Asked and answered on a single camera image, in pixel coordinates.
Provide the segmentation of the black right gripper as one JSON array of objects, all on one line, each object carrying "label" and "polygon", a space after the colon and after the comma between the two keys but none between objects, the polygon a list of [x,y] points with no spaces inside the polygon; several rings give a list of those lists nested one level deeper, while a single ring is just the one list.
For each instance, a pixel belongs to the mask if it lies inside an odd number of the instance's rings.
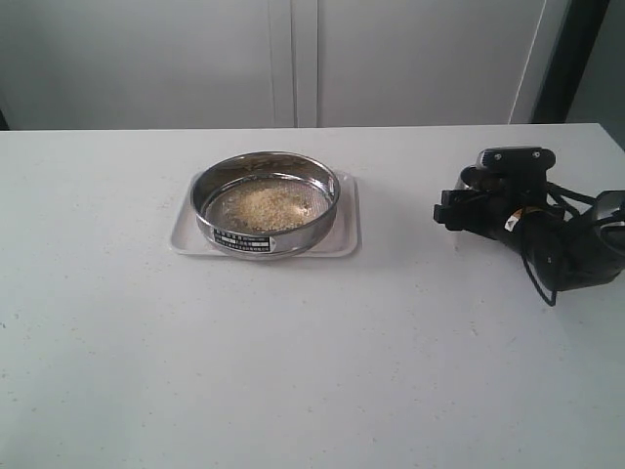
[{"label": "black right gripper", "polygon": [[503,171],[483,169],[488,173],[485,192],[442,192],[434,220],[452,232],[496,239],[512,249],[521,247],[523,228],[530,239],[558,228],[562,210],[547,200],[547,172],[555,166],[556,155],[541,149],[541,157],[529,165]]}]

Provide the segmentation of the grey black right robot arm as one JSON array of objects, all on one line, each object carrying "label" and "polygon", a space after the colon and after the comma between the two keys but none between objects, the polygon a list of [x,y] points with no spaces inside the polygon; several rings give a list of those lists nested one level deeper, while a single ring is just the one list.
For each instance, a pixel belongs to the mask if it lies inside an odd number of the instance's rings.
[{"label": "grey black right robot arm", "polygon": [[550,306],[563,291],[610,283],[624,270],[624,192],[566,189],[547,178],[555,164],[541,147],[485,149],[434,207],[435,221],[449,231],[519,254]]}]

